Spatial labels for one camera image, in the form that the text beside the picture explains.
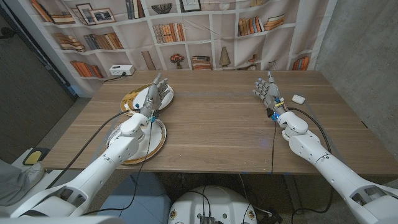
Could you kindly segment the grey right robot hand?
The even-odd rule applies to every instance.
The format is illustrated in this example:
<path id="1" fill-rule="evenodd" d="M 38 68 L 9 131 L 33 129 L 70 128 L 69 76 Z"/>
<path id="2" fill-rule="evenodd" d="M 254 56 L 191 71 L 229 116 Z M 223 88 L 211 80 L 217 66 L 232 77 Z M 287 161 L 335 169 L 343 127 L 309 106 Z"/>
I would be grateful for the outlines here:
<path id="1" fill-rule="evenodd" d="M 256 88 L 252 91 L 266 106 L 266 113 L 269 118 L 276 120 L 280 115 L 287 112 L 284 101 L 280 96 L 278 86 L 275 84 L 271 71 L 267 72 L 268 81 L 258 78 Z"/>

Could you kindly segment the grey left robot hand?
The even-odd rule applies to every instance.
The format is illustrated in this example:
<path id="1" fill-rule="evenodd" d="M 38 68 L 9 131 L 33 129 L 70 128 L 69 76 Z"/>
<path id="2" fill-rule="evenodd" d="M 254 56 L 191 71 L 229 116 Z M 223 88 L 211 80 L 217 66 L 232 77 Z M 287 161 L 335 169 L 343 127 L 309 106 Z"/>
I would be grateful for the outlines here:
<path id="1" fill-rule="evenodd" d="M 167 84 L 168 78 L 162 79 L 162 74 L 159 73 L 149 87 L 144 104 L 140 108 L 140 114 L 150 118 L 152 113 L 160 108 L 162 100 L 170 91 Z"/>

